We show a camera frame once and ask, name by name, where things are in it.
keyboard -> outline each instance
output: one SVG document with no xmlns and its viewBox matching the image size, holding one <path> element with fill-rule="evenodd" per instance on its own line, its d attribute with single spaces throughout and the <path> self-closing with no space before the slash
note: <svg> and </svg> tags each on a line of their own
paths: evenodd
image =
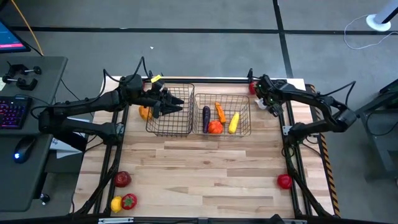
<svg viewBox="0 0 398 224">
<path fill-rule="evenodd" d="M 22 129 L 32 98 L 0 96 L 0 129 Z"/>
</svg>

wire basket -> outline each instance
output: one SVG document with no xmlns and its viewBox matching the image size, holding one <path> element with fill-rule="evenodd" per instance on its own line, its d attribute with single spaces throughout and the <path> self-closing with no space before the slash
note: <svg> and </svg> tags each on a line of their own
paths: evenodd
<svg viewBox="0 0 398 224">
<path fill-rule="evenodd" d="M 164 87 L 167 87 L 173 96 L 184 101 L 183 105 L 179 105 L 183 107 L 183 110 L 159 116 L 159 118 L 152 117 L 148 119 L 146 130 L 156 136 L 188 136 L 192 131 L 193 93 L 195 87 L 190 83 L 166 83 Z"/>
<path fill-rule="evenodd" d="M 226 122 L 223 125 L 223 133 L 207 134 L 203 133 L 203 107 L 210 108 L 210 121 L 219 120 L 215 103 L 218 102 L 224 110 Z M 228 132 L 228 127 L 234 114 L 239 113 L 239 123 L 235 134 Z M 217 95 L 202 94 L 195 95 L 195 103 L 193 106 L 193 133 L 204 134 L 207 136 L 231 136 L 243 137 L 251 134 L 250 124 L 250 103 L 247 96 L 238 95 Z"/>
</svg>

wooden tabletop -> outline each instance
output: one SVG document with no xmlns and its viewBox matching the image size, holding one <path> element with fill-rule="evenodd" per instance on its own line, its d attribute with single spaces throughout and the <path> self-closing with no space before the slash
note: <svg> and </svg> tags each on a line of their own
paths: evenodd
<svg viewBox="0 0 398 224">
<path fill-rule="evenodd" d="M 302 79 L 288 79 L 288 82 L 305 89 Z M 105 91 L 117 86 L 107 79 Z M 197 93 L 248 95 L 248 85 L 195 84 Z M 116 188 L 115 195 L 133 193 L 138 197 L 138 205 L 112 216 L 269 218 L 278 213 L 282 218 L 294 217 L 290 192 L 276 184 L 277 176 L 287 172 L 280 153 L 279 120 L 260 110 L 254 102 L 255 96 L 249 97 L 251 135 L 242 138 L 204 139 L 197 134 L 186 138 L 157 137 L 146 131 L 138 106 L 131 106 L 119 171 L 128 171 L 132 183 Z M 308 105 L 293 101 L 292 109 L 296 122 L 312 122 Z M 111 122 L 111 117 L 112 113 L 96 112 L 94 123 Z M 99 142 L 96 138 L 88 147 Z M 319 151 L 317 144 L 306 143 Z M 304 146 L 300 150 L 308 188 L 324 209 L 333 213 L 322 159 Z M 105 146 L 101 145 L 85 154 L 74 196 L 76 209 L 98 185 L 104 152 Z M 299 187 L 297 192 L 304 212 Z M 101 211 L 107 196 L 108 187 L 104 190 Z"/>
</svg>

monitor screen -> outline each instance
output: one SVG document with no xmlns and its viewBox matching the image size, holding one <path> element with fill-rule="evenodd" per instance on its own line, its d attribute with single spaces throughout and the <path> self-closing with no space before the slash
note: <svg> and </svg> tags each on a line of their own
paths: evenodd
<svg viewBox="0 0 398 224">
<path fill-rule="evenodd" d="M 0 21 L 0 53 L 27 51 L 30 51 L 30 48 Z"/>
</svg>

purple eggplant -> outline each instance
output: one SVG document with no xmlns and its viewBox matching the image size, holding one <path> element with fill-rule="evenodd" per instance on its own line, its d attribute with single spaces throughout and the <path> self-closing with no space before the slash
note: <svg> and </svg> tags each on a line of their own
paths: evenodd
<svg viewBox="0 0 398 224">
<path fill-rule="evenodd" d="M 203 133 L 208 132 L 208 126 L 210 122 L 210 108 L 208 106 L 203 107 Z"/>
</svg>

